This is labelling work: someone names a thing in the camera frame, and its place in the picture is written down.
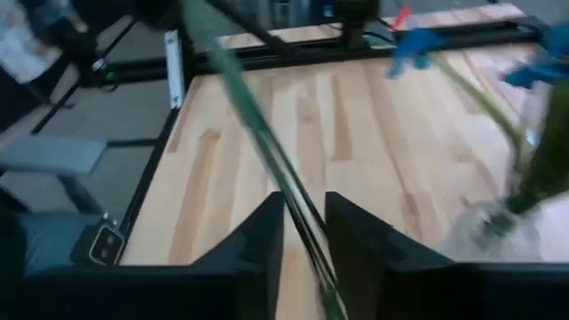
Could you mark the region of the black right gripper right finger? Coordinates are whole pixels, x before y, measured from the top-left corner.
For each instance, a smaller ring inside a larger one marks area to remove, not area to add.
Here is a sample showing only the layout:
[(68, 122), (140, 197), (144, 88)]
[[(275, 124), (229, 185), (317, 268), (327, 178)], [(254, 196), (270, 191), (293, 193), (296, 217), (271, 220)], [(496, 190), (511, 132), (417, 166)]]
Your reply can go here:
[(454, 262), (337, 192), (325, 231), (349, 320), (569, 320), (569, 264)]

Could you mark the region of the white upright strip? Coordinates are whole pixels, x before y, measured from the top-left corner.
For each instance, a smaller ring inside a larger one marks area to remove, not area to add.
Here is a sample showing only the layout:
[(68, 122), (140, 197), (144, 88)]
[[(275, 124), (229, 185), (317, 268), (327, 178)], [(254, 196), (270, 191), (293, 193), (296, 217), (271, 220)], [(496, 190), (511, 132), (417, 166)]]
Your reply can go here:
[(170, 105), (171, 109), (179, 109), (183, 105), (186, 89), (184, 85), (182, 51), (177, 30), (168, 30), (164, 33), (164, 47)]

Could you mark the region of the grey metal cart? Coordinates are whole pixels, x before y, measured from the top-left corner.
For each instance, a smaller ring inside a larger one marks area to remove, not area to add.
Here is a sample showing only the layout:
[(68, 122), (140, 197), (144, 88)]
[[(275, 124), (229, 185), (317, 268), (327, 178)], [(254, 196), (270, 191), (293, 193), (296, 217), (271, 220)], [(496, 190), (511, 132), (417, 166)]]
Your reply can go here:
[(97, 140), (29, 135), (0, 148), (0, 171), (50, 173), (80, 212), (103, 214), (79, 179), (94, 172), (107, 147)]

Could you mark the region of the black tripod stand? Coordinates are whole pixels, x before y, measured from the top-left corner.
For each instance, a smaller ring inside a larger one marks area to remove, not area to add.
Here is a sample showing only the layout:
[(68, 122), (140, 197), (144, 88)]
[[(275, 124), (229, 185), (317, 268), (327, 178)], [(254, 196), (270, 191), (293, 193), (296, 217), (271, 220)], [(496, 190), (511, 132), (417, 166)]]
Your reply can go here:
[[(79, 88), (113, 92), (121, 84), (145, 83), (167, 78), (165, 58), (109, 63), (108, 47), (100, 51), (96, 35), (72, 26), (71, 15), (65, 13), (59, 0), (23, 0), (32, 27), (42, 40), (63, 51), (64, 59), (74, 65), (77, 77), (68, 91), (51, 107), (34, 127), (39, 133), (63, 108), (70, 108), (68, 99)], [(181, 22), (179, 0), (113, 0), (122, 16), (132, 17), (132, 24), (143, 23), (159, 31), (178, 31)]]

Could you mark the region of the small red tag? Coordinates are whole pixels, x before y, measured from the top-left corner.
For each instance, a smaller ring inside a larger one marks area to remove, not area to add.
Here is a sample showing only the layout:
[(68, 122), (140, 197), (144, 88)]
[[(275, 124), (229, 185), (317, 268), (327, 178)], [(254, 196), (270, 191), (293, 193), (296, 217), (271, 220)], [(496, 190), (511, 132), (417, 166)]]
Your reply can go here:
[(410, 26), (409, 16), (411, 9), (408, 6), (402, 6), (399, 9), (398, 15), (394, 19), (391, 27), (394, 31), (405, 30)]

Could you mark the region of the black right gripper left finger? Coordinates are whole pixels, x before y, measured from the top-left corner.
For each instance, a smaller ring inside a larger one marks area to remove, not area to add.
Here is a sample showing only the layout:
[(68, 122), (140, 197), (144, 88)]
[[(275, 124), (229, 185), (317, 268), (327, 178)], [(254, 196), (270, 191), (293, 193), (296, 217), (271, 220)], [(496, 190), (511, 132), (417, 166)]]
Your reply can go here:
[(284, 198), (182, 266), (95, 265), (102, 216), (0, 213), (0, 320), (274, 320)]

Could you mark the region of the black aluminium rig frame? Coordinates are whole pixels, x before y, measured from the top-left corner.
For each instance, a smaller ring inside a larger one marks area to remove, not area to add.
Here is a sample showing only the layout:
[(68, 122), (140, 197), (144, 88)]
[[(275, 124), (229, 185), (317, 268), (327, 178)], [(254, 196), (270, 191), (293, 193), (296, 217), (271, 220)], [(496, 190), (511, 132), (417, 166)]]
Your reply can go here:
[[(485, 8), (413, 17), (445, 38), (436, 62), (389, 78), (391, 49), (347, 50), (336, 29), (281, 29), (282, 58), (246, 34), (220, 41), (244, 77), (317, 208), (335, 191), (424, 244), (437, 244), (463, 209), (503, 193), (510, 147), (472, 84), (509, 121), (525, 93), (501, 81), (535, 32), (521, 16)], [(162, 149), (130, 206), (125, 265), (182, 265), (234, 231), (275, 190), (252, 138), (205, 61), (170, 114)]]

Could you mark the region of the pink artificial flower spray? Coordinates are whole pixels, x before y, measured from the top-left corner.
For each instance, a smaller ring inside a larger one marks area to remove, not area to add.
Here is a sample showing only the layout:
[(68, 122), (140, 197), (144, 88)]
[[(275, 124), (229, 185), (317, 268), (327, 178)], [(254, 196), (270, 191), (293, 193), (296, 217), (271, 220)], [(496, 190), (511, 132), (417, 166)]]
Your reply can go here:
[(246, 85), (241, 62), (233, 52), (224, 49), (217, 40), (214, 26), (209, 18), (210, 10), (213, 8), (225, 15), (284, 59), (293, 56), (293, 48), (278, 36), (271, 35), (257, 23), (246, 20), (229, 4), (221, 0), (183, 0), (183, 2), (188, 32), (195, 40), (206, 46), (207, 58), (212, 67), (222, 76), (235, 113), (248, 129), (258, 149), (260, 159), (284, 194), (284, 202), (316, 275), (325, 320), (348, 320), (347, 311), (338, 290), (337, 277), (329, 259), (330, 251), (324, 219), (302, 184), (284, 147), (262, 114), (260, 103), (253, 97)]

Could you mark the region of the person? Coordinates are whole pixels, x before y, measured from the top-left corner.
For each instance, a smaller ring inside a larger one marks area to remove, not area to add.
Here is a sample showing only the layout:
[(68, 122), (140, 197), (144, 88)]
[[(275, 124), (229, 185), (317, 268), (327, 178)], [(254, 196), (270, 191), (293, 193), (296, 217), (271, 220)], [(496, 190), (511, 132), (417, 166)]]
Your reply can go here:
[(0, 68), (18, 84), (40, 77), (61, 56), (54, 46), (38, 40), (16, 0), (0, 0)]

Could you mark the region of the ribbed clear glass vase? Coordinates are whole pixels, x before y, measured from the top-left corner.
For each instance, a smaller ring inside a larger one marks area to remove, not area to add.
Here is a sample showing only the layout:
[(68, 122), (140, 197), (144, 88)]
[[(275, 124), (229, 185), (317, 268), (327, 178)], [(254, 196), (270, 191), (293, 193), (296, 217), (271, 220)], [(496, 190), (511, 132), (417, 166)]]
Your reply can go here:
[(537, 204), (513, 213), (503, 198), (472, 204), (455, 221), (438, 251), (459, 262), (542, 262), (540, 214)]

